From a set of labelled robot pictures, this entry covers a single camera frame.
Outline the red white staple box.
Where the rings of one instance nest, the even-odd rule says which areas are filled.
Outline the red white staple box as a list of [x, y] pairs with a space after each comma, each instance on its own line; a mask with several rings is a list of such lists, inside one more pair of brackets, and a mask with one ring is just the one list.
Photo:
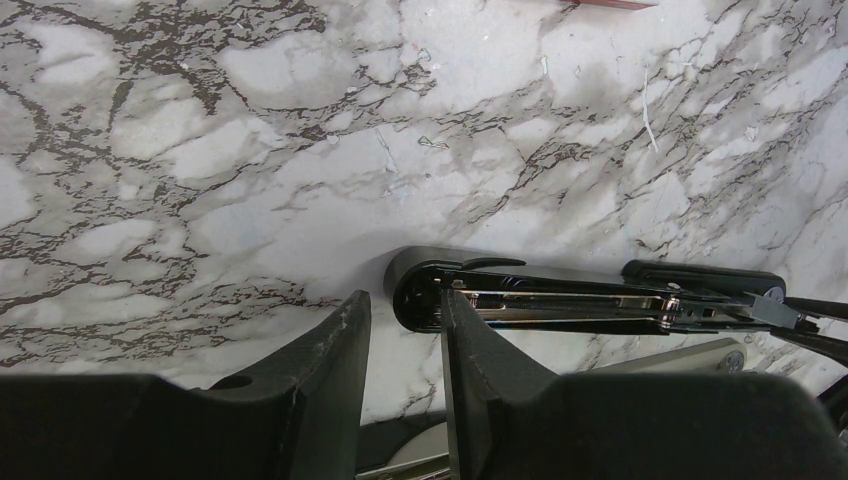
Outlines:
[[628, 11], [638, 11], [656, 6], [656, 3], [635, 0], [568, 0], [576, 4], [615, 8]]

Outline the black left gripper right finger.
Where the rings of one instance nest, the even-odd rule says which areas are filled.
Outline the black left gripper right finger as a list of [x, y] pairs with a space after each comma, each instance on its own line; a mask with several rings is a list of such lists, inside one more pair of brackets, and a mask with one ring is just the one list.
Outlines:
[[750, 373], [558, 375], [441, 294], [456, 479], [843, 479], [847, 452], [795, 382]]

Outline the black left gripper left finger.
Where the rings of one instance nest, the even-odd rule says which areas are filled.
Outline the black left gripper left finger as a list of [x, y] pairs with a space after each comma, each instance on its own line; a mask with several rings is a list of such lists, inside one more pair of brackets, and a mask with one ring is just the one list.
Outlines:
[[371, 327], [356, 291], [206, 389], [152, 374], [1, 379], [5, 479], [351, 479]]

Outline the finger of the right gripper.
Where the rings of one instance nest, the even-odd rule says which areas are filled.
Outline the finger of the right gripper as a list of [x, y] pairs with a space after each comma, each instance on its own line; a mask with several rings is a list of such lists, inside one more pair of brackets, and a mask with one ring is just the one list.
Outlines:
[[807, 299], [799, 297], [786, 297], [784, 304], [798, 313], [797, 324], [808, 322], [808, 318], [826, 318], [846, 323], [848, 320], [846, 303]]
[[846, 340], [827, 337], [817, 333], [779, 327], [773, 327], [771, 329], [771, 335], [783, 341], [825, 356], [844, 367], [848, 366], [848, 345]]

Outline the black stapler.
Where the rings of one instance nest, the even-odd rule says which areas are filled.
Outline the black stapler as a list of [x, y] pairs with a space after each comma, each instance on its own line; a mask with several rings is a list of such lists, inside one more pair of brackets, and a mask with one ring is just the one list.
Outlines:
[[781, 277], [751, 270], [631, 260], [605, 274], [424, 246], [398, 252], [383, 287], [399, 323], [421, 333], [440, 329], [447, 291], [493, 328], [623, 335], [768, 331], [749, 316], [753, 296], [786, 293]]

